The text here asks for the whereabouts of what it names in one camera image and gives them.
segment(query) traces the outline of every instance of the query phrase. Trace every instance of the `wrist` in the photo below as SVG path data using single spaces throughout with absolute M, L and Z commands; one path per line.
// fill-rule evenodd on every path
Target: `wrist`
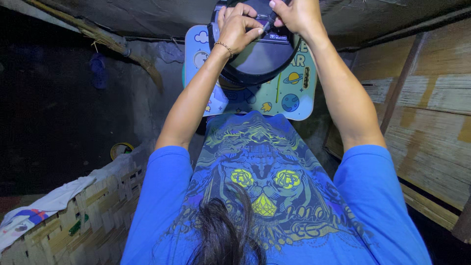
M 229 58 L 231 57 L 230 51 L 226 47 L 222 46 L 221 44 L 214 45 L 214 47 L 211 50 L 211 55 L 214 55 L 215 57 L 221 58 L 225 61 L 228 61 Z
M 330 40 L 322 22 L 312 23 L 311 25 L 312 26 L 307 28 L 306 31 L 301 33 L 301 37 L 303 37 L 309 45 L 312 45 L 314 49 L 326 47 L 330 43 Z

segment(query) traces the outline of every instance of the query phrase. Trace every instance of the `dark hair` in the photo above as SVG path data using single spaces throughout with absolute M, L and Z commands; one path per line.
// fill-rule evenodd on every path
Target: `dark hair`
M 234 194 L 242 203 L 241 216 L 231 216 L 224 202 L 218 198 L 211 198 L 207 203 L 200 202 L 199 213 L 195 220 L 200 243 L 187 264 L 266 264 L 265 250 L 252 233 L 253 210 L 250 198 L 239 185 L 234 183 L 227 185 L 235 190 Z

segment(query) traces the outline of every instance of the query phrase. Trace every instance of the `wooden wall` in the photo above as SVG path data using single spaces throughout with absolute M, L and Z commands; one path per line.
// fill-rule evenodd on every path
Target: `wooden wall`
M 386 122 L 384 137 L 398 176 L 459 211 L 471 190 L 470 28 L 471 19 L 466 19 L 360 50 L 352 68 L 377 107 L 379 124 Z M 416 38 L 420 39 L 414 50 Z M 405 71 L 409 53 L 414 60 Z M 396 86 L 401 75 L 404 84 Z M 397 101 L 390 98 L 394 90 L 400 92 Z M 393 111 L 385 116 L 389 104 Z M 339 139 L 332 126 L 325 148 L 342 157 Z M 443 227 L 454 228 L 457 214 L 402 187 L 409 205 Z
M 352 73 L 362 83 L 371 97 L 378 115 L 378 122 L 384 118 L 386 101 L 389 100 L 393 88 L 401 74 L 409 50 L 415 36 L 383 43 L 359 50 L 351 67 Z M 329 129 L 325 148 L 341 159 L 343 145 L 340 133 L 335 126 Z

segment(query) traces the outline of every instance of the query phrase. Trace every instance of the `bamboo wall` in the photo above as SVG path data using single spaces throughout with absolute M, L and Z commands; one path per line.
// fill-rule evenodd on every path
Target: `bamboo wall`
M 152 144 L 141 144 L 94 170 L 90 175 L 97 180 L 70 200 L 65 210 L 5 249 L 0 264 L 118 264 L 152 151 Z M 70 233 L 79 221 L 80 228 Z

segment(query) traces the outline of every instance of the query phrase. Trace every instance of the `yellow rose print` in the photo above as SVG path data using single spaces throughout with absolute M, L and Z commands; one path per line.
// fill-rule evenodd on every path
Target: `yellow rose print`
M 283 187 L 285 190 L 292 189 L 295 186 L 301 184 L 299 175 L 289 169 L 283 169 L 276 173 L 275 178 L 273 179 L 276 184 Z
M 242 188 L 247 188 L 253 184 L 252 174 L 245 169 L 237 168 L 231 172 L 231 180 L 239 184 Z

